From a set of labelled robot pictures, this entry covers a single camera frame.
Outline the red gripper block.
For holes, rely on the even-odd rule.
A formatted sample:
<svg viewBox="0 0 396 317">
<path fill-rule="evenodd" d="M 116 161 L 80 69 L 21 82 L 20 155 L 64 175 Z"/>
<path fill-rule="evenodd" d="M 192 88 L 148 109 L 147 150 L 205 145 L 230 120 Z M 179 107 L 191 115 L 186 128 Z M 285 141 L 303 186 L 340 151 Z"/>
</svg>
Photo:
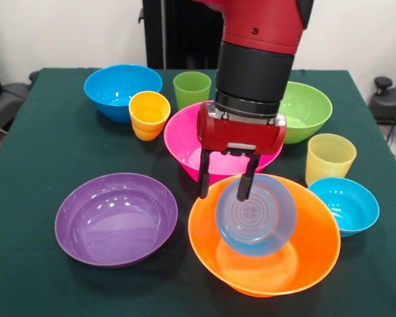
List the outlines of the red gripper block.
<svg viewBox="0 0 396 317">
<path fill-rule="evenodd" d="M 254 155 L 240 178 L 237 199 L 249 199 L 260 155 L 271 155 L 283 144 L 286 135 L 286 117 L 277 114 L 271 119 L 255 119 L 223 112 L 214 103 L 203 102 L 197 115 L 197 138 L 202 146 L 199 167 L 199 197 L 208 194 L 209 163 L 212 151 L 251 151 Z"/>
</svg>

